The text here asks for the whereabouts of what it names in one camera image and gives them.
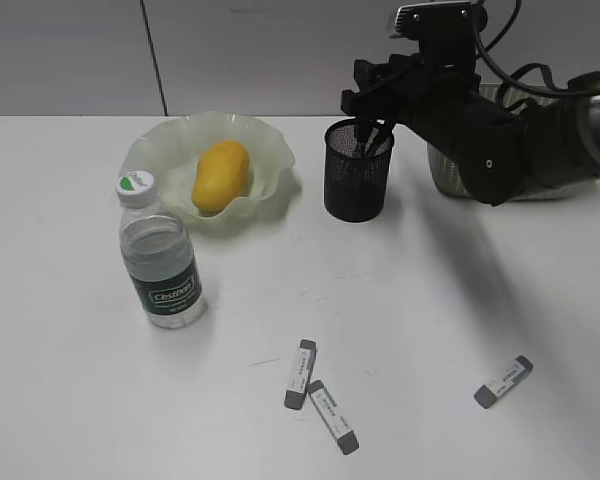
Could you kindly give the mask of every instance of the bottle cap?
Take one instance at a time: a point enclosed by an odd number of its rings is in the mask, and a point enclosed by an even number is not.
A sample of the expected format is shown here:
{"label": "bottle cap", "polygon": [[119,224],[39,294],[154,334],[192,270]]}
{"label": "bottle cap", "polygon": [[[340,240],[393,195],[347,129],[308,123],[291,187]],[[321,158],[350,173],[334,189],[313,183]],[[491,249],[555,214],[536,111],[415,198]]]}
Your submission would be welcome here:
{"label": "bottle cap", "polygon": [[158,201],[158,185],[155,178],[142,170],[120,177],[116,193],[124,208],[144,208]]}

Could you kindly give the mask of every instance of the bottle label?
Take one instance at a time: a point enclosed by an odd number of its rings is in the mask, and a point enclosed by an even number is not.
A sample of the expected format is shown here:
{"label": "bottle label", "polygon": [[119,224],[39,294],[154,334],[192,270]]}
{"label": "bottle label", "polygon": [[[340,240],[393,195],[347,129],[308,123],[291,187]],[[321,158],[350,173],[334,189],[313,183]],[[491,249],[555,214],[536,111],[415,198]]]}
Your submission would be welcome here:
{"label": "bottle label", "polygon": [[131,276],[144,309],[155,315],[175,315],[196,303],[202,292],[195,262],[175,277],[145,282]]}

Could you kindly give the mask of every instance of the bowl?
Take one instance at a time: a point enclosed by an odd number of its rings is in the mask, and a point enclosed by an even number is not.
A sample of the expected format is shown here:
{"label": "bowl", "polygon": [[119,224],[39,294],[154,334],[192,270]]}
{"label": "bowl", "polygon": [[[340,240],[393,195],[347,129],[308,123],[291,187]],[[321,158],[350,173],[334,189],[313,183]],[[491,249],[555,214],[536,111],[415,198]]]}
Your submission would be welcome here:
{"label": "bowl", "polygon": [[[249,151],[249,180],[242,196],[220,212],[205,212],[191,201],[198,161],[223,140],[236,140]],[[280,173],[293,167],[293,152],[282,133],[254,117],[204,112],[160,123],[136,140],[120,175],[151,172],[163,204],[187,223],[220,223],[251,215],[278,187]]]}

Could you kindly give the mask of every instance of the mango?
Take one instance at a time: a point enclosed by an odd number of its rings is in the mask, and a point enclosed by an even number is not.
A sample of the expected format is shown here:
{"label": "mango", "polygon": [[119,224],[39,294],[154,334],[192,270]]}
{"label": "mango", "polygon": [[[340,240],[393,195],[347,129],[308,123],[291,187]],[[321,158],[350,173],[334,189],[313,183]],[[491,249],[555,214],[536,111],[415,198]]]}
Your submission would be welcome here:
{"label": "mango", "polygon": [[224,210],[244,190],[249,176],[249,152],[239,142],[226,140],[207,150],[198,162],[191,201],[201,210]]}

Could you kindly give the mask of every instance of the plastic water bottle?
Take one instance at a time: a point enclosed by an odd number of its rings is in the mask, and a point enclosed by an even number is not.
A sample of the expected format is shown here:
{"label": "plastic water bottle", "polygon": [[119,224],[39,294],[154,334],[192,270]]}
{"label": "plastic water bottle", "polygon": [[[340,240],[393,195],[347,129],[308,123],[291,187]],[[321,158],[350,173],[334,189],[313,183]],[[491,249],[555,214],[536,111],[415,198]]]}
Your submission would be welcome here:
{"label": "plastic water bottle", "polygon": [[142,306],[162,328],[185,327],[206,310],[193,246],[182,221],[160,204],[149,172],[130,172],[116,186],[124,208],[120,250]]}

